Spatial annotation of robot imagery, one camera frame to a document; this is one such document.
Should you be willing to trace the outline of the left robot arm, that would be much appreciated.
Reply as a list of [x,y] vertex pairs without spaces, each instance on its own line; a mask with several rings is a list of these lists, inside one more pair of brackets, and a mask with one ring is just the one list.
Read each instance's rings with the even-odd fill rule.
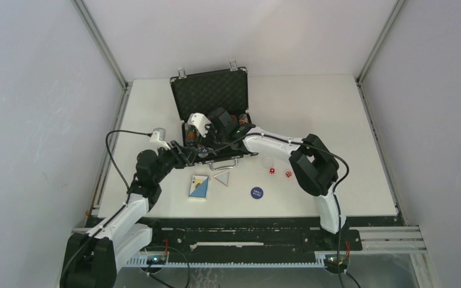
[[136,171],[122,206],[86,233],[74,233],[67,242],[60,287],[113,287],[119,270],[141,248],[160,248],[160,230],[140,224],[157,203],[161,181],[173,170],[187,167],[197,150],[175,141],[137,155]]

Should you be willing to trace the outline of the clear round dealer button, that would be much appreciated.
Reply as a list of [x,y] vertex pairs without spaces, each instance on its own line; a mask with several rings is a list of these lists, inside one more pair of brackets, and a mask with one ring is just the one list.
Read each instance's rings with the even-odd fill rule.
[[274,159],[272,157],[263,157],[261,159],[261,164],[264,168],[270,169],[274,167]]

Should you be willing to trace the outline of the black aluminium poker case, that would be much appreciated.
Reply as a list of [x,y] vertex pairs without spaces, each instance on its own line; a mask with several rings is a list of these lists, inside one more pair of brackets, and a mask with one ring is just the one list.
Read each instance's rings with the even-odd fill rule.
[[[183,68],[178,75],[170,78],[170,87],[176,108],[182,123],[183,144],[185,144],[185,124],[192,113],[202,113],[206,117],[213,110],[222,107],[237,118],[248,114],[249,95],[248,74],[246,67],[238,67],[236,61],[230,61],[230,68],[185,74]],[[190,166],[211,164],[227,160],[253,157],[256,154],[246,152],[238,144],[230,146],[217,145],[217,148],[204,144],[204,138],[197,132],[197,149],[199,153]]]

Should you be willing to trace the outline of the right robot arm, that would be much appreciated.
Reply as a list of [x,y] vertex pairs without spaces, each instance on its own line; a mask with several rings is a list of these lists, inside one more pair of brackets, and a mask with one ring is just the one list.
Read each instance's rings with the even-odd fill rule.
[[292,138],[274,134],[249,122],[237,122],[221,107],[210,116],[194,113],[188,123],[199,132],[199,141],[210,154],[263,154],[289,163],[298,185],[316,199],[325,246],[337,250],[346,243],[342,229],[346,218],[336,195],[342,181],[338,169],[344,160],[330,152],[318,136]]

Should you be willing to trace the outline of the blue white card box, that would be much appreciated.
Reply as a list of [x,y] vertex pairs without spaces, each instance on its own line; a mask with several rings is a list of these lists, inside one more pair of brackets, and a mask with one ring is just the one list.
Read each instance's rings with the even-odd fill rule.
[[208,194],[208,175],[193,175],[190,181],[188,196],[191,199],[206,199]]

